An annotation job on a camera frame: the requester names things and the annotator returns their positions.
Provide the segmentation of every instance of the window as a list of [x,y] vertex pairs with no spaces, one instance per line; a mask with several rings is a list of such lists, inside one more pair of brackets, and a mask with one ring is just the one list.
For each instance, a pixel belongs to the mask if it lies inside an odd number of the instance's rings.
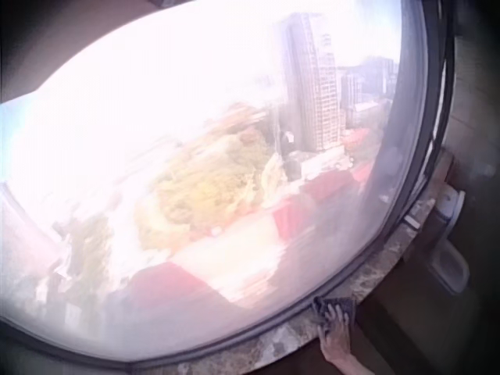
[[2,319],[135,361],[258,327],[335,277],[404,198],[430,100],[420,12],[190,2],[6,103]]

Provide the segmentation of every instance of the black window frame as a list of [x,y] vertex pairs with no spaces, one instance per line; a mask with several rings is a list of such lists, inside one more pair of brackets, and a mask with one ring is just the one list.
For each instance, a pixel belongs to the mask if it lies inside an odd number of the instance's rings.
[[[177,5],[171,2],[168,6]],[[132,373],[135,370],[143,370],[157,366],[165,366],[174,363],[182,363],[211,355],[219,351],[226,350],[235,345],[239,345],[249,339],[258,337],[285,323],[293,316],[306,310],[313,298],[318,295],[326,295],[341,284],[347,277],[355,272],[374,252],[383,248],[384,242],[394,229],[401,223],[402,218],[411,208],[412,204],[420,195],[420,192],[427,186],[441,149],[442,140],[448,122],[449,111],[452,100],[453,79],[454,79],[454,35],[453,35],[453,9],[451,0],[440,0],[432,2],[428,0],[402,0],[402,16],[412,37],[402,40],[402,51],[407,53],[407,61],[400,63],[398,83],[395,93],[393,109],[387,123],[387,132],[393,132],[394,136],[384,137],[381,150],[396,147],[404,141],[408,134],[401,134],[401,121],[408,119],[416,120],[422,118],[417,124],[418,137],[413,137],[414,152],[411,159],[404,166],[406,168],[405,179],[398,188],[398,194],[392,204],[387,217],[384,218],[384,225],[377,236],[361,249],[358,255],[340,272],[332,276],[321,287],[303,296],[299,301],[278,314],[257,323],[254,326],[245,328],[229,337],[223,337],[218,341],[201,345],[184,352],[165,355],[156,359],[145,359],[138,361],[118,361],[102,359],[91,355],[73,352],[66,348],[61,348],[35,337],[22,327],[14,327],[2,320],[0,317],[0,335],[6,340],[16,342],[22,346],[35,350],[52,358],[74,363],[82,366],[99,368],[101,370],[122,370]],[[437,135],[433,137],[433,130],[438,115],[438,102],[441,93],[441,77],[445,71],[444,100],[439,113],[437,125]],[[416,99],[408,100],[408,95]],[[433,145],[430,157],[425,163],[427,150]],[[387,183],[387,174],[384,172],[384,162],[382,155],[377,156],[373,167],[373,178],[370,178],[367,189],[376,191],[381,184]]]

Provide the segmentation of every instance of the tall building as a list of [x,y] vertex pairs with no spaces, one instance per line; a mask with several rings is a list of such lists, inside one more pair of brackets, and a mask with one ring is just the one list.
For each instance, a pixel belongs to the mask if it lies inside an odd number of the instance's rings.
[[341,107],[348,109],[362,101],[361,77],[356,73],[346,73],[341,78]]
[[338,145],[340,103],[326,17],[292,14],[280,25],[280,43],[295,147],[321,152]]
[[392,59],[380,56],[369,57],[361,65],[360,73],[364,76],[363,92],[386,95],[389,80],[397,73],[397,68],[397,64]]

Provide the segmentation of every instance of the sky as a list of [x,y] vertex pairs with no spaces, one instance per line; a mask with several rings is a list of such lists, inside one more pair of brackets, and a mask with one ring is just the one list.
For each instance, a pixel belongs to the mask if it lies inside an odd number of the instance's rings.
[[368,55],[399,61],[395,0],[197,0],[113,31],[56,71],[10,138],[4,174],[27,209],[44,215],[47,194],[74,198],[108,180],[160,135],[188,141],[203,121],[245,99],[273,73],[272,26],[293,12],[324,13],[339,66]]

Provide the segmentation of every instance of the dark wall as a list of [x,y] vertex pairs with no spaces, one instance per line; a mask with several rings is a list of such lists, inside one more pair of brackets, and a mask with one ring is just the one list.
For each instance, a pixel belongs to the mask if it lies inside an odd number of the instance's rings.
[[452,242],[472,285],[500,300],[500,12],[477,2],[459,12],[456,81],[445,145],[455,154],[451,183],[466,192]]
[[3,0],[1,101],[35,90],[96,39],[156,10],[147,0]]

